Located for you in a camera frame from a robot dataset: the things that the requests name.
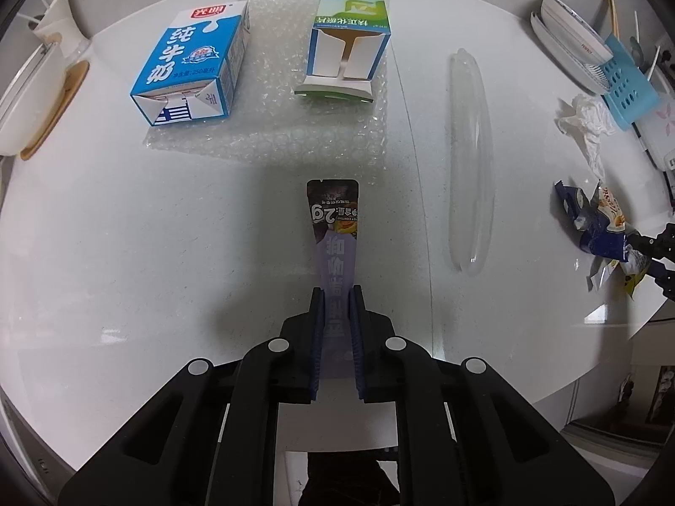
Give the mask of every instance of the cardboard box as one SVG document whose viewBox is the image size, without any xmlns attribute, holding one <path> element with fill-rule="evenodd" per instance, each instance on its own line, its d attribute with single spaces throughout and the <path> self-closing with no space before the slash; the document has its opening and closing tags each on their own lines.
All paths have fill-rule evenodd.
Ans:
<svg viewBox="0 0 675 506">
<path fill-rule="evenodd" d="M 247 2 L 181 11 L 131 91 L 148 123 L 229 116 L 249 35 Z"/>
<path fill-rule="evenodd" d="M 384 0 L 320 0 L 296 94 L 372 102 L 370 81 L 390 35 Z"/>
</svg>

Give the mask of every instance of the snack wrapper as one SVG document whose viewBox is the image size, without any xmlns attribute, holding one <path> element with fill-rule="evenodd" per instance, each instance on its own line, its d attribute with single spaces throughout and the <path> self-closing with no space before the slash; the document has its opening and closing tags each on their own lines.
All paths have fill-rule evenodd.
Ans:
<svg viewBox="0 0 675 506">
<path fill-rule="evenodd" d="M 627 262 L 621 263 L 621 268 L 626 275 L 626 282 L 624 283 L 624 290 L 627 294 L 632 295 L 635 287 L 643 280 L 649 270 L 651 258 L 640 253 L 640 251 L 633 249 L 631 245 L 627 245 Z"/>
<path fill-rule="evenodd" d="M 307 199 L 325 302 L 320 377 L 353 377 L 349 293 L 354 287 L 359 183 L 342 179 L 310 180 Z"/>
<path fill-rule="evenodd" d="M 599 259 L 600 263 L 597 267 L 597 270 L 591 271 L 589 278 L 593 284 L 593 289 L 595 291 L 599 291 L 600 288 L 605 285 L 607 281 L 609 281 L 610 275 L 615 270 L 615 268 L 619 266 L 619 261 L 600 257 L 597 257 L 596 259 Z"/>
<path fill-rule="evenodd" d="M 579 247 L 593 255 L 627 262 L 626 219 L 609 188 L 598 183 L 591 201 L 581 188 L 555 186 L 565 212 L 582 231 Z"/>
</svg>

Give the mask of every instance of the white bowl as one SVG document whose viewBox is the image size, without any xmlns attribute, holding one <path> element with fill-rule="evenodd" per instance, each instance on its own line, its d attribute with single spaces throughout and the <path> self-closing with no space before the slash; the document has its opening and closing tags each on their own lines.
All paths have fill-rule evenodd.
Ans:
<svg viewBox="0 0 675 506">
<path fill-rule="evenodd" d="M 28 57 L 28 60 L 26 60 L 19 71 L 16 72 L 16 76 L 14 76 L 14 79 L 12 79 L 5 90 L 2 98 L 0 98 L 0 121 L 5 116 L 5 113 L 14 105 L 16 96 L 19 94 L 19 91 L 21 91 L 21 88 L 26 85 L 28 78 L 30 78 L 40 62 L 45 58 L 46 50 L 46 46 L 41 45 L 38 47 L 38 49 Z"/>
<path fill-rule="evenodd" d="M 59 44 L 52 43 L 0 118 L 0 155 L 13 156 L 37 140 L 61 100 L 64 84 L 65 59 Z"/>
</svg>

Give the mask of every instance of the wooden coaster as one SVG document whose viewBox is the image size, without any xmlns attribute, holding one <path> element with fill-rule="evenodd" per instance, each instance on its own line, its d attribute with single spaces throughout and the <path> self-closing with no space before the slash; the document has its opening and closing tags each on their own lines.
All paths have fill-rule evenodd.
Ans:
<svg viewBox="0 0 675 506">
<path fill-rule="evenodd" d="M 68 108 L 70 101 L 73 100 L 75 93 L 77 93 L 80 86 L 82 86 L 82 82 L 84 81 L 87 72 L 89 72 L 88 60 L 81 60 L 66 71 L 61 100 L 57 101 L 54 105 L 51 114 L 49 114 L 49 117 L 45 120 L 45 126 L 40 129 L 40 133 L 37 133 L 28 146 L 21 151 L 20 155 L 22 160 L 29 160 L 32 155 L 38 151 L 38 148 L 43 145 L 46 138 L 49 136 L 49 133 L 51 133 L 51 130 L 54 129 L 61 116 L 63 116 L 66 108 Z"/>
</svg>

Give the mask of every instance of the white table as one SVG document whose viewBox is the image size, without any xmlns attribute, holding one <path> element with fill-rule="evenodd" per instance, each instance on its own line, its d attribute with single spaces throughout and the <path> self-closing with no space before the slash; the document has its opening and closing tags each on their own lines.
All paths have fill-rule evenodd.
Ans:
<svg viewBox="0 0 675 506">
<path fill-rule="evenodd" d="M 318 284 L 305 196 L 316 177 L 143 146 L 130 86 L 174 14 L 212 1 L 165 0 L 96 35 L 80 93 L 13 170 L 0 214 L 0 384 L 74 468 L 187 361 L 240 358 L 304 312 Z M 632 301 L 587 290 L 592 257 L 568 237 L 552 190 L 559 179 L 593 187 L 554 125 L 579 89 L 529 25 L 480 0 L 391 0 L 389 16 L 387 172 L 361 185 L 356 281 L 399 334 L 451 361 L 484 357 L 537 401 L 664 299 L 650 278 Z M 494 231 L 475 278 L 448 254 L 446 89 L 460 47 L 481 67 L 495 143 Z M 634 135 L 602 149 L 630 221 L 660 231 L 667 196 Z M 265 227 L 289 216 L 298 224 L 277 228 L 279 248 Z M 607 323 L 587 319 L 605 305 Z M 359 404 L 353 383 L 324 382 L 318 405 L 282 406 L 279 446 L 390 446 L 394 421 L 392 405 Z"/>
</svg>

